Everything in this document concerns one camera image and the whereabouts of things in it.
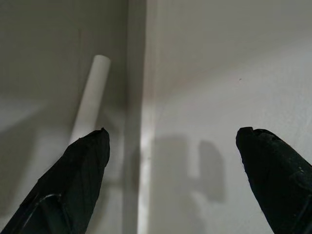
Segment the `white surface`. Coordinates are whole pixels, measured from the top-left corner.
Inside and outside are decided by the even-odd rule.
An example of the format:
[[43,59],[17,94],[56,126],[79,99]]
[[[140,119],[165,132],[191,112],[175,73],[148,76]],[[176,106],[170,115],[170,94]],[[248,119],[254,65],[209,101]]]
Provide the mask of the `white surface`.
[[154,134],[141,135],[152,154],[142,151],[151,183],[140,194],[149,200],[140,234],[272,233],[235,136],[243,126],[269,129],[312,162],[311,8],[148,0],[142,130]]
[[70,137],[70,144],[95,130],[110,64],[109,58],[103,55],[94,56]]
[[96,128],[110,133],[89,234],[121,234],[126,0],[0,0],[0,230],[70,140],[94,55],[112,60]]

